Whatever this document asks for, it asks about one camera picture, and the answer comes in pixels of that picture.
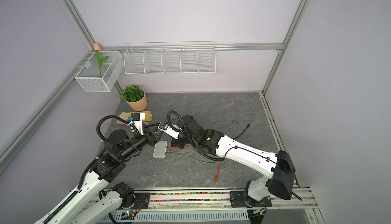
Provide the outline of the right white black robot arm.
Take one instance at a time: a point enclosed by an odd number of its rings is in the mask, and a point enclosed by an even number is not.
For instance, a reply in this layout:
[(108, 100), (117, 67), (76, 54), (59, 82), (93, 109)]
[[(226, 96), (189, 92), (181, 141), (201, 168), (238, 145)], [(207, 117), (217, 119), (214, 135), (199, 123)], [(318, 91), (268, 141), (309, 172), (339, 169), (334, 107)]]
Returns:
[(163, 130), (172, 137), (176, 147), (183, 149), (190, 145), (209, 160), (232, 160), (260, 173), (261, 178), (246, 183), (242, 195), (246, 206), (253, 207), (270, 195), (283, 200), (294, 196), (296, 169), (288, 152), (273, 153), (252, 148), (219, 131), (204, 129), (192, 116), (179, 118), (176, 125), (165, 122)]

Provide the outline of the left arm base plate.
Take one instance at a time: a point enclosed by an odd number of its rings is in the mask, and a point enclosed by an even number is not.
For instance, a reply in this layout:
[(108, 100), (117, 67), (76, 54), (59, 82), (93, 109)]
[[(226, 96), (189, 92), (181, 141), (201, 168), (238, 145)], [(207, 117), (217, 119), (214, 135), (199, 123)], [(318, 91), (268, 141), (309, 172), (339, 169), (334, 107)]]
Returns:
[(147, 209), (150, 202), (150, 192), (136, 192), (129, 194), (123, 198), (122, 209)]

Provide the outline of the white network switch box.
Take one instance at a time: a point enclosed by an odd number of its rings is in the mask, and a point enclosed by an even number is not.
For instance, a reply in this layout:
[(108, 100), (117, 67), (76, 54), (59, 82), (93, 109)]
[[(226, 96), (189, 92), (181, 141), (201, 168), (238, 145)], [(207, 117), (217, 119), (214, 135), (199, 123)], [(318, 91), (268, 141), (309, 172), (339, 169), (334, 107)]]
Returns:
[(166, 157), (168, 142), (166, 140), (160, 140), (154, 146), (153, 157), (155, 159), (163, 159)]

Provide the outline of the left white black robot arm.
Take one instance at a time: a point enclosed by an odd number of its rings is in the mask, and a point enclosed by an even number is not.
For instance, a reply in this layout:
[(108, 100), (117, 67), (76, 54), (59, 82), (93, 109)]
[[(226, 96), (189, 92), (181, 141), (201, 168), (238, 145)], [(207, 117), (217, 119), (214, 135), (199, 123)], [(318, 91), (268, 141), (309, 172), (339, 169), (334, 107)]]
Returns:
[(105, 137), (101, 125), (108, 119), (110, 116), (104, 117), (96, 126), (104, 149), (85, 168), (76, 187), (37, 223), (95, 224), (118, 208), (142, 208), (143, 203), (127, 184), (118, 183), (109, 192), (104, 189), (122, 172), (126, 162), (141, 153), (143, 147), (157, 144), (170, 125), (161, 122), (144, 126), (141, 120), (130, 121), (125, 124), (131, 128), (132, 138), (124, 130)]

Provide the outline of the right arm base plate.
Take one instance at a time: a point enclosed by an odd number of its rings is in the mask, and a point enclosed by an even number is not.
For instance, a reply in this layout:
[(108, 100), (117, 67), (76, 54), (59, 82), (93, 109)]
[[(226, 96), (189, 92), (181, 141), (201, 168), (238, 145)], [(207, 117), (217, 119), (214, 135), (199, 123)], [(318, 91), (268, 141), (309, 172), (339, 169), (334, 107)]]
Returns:
[(229, 197), (231, 207), (233, 208), (255, 208), (255, 207), (271, 207), (270, 197), (264, 197), (262, 200), (257, 201), (244, 194), (244, 191), (230, 191)]

